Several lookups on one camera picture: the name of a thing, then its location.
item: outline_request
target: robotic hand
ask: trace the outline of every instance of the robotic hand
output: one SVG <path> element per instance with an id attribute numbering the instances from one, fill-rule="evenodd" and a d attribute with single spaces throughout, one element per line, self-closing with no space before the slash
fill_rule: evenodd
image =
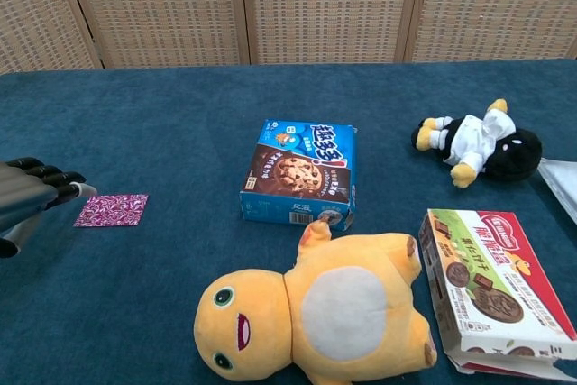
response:
<path id="1" fill-rule="evenodd" d="M 62 172 L 35 158 L 0 161 L 0 258 L 20 252 L 43 211 L 77 197 L 95 196 L 96 190 L 84 182 L 75 171 Z"/>

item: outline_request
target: cookie box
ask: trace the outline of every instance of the cookie box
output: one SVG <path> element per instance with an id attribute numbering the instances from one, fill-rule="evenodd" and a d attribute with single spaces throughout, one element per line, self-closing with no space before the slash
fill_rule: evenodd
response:
<path id="1" fill-rule="evenodd" d="M 350 125 L 266 120 L 240 192 L 244 219 L 307 225 L 327 216 L 334 229 L 348 229 L 355 134 Z"/>
<path id="2" fill-rule="evenodd" d="M 458 371 L 552 380 L 577 334 L 510 212 L 429 209 L 419 231 L 443 348 Z"/>

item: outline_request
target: blue table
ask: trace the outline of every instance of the blue table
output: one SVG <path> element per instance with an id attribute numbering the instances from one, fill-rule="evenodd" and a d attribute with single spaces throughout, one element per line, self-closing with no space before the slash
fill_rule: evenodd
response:
<path id="1" fill-rule="evenodd" d="M 192 339 L 202 291 L 229 271 L 290 269 L 302 233 L 240 214 L 239 188 L 266 117 L 358 127 L 350 233 L 417 235 L 428 207 L 514 211 L 577 323 L 577 227 L 540 176 L 459 190 L 448 166 L 410 145 L 422 118 L 482 115 L 505 97 L 546 158 L 577 160 L 576 92 L 572 60 L 0 77 L 0 160 L 32 155 L 79 171 L 101 194 L 150 195 L 135 227 L 75 228 L 83 201 L 58 206 L 20 255 L 0 261 L 0 383 L 226 383 Z M 414 293 L 440 347 L 424 273 Z M 560 366 L 577 375 L 575 363 Z M 459 374 L 441 354 L 431 370 L 379 383 L 494 380 L 520 382 Z M 261 383 L 307 380 L 292 366 Z"/>

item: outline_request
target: penguin plush toy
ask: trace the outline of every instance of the penguin plush toy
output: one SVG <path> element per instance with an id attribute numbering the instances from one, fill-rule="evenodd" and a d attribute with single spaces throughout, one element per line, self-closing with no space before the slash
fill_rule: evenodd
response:
<path id="1" fill-rule="evenodd" d="M 411 141 L 419 151 L 436 150 L 453 166 L 451 177 L 458 188 L 469 187 L 480 173 L 505 181 L 527 179 L 543 153 L 534 133 L 515 126 L 504 99 L 491 104 L 482 119 L 429 117 L 415 129 Z"/>

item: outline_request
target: woven panel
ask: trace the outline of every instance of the woven panel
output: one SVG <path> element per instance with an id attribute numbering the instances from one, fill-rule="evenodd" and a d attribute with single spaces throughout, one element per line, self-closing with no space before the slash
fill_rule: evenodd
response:
<path id="1" fill-rule="evenodd" d="M 577 0 L 424 0 L 413 61 L 547 59 L 577 36 Z"/>
<path id="2" fill-rule="evenodd" d="M 403 0 L 252 0 L 259 63 L 389 62 Z"/>
<path id="3" fill-rule="evenodd" d="M 68 0 L 0 0 L 0 16 L 0 74 L 95 67 Z"/>
<path id="4" fill-rule="evenodd" d="M 107 68 L 239 63 L 233 0 L 80 2 Z"/>

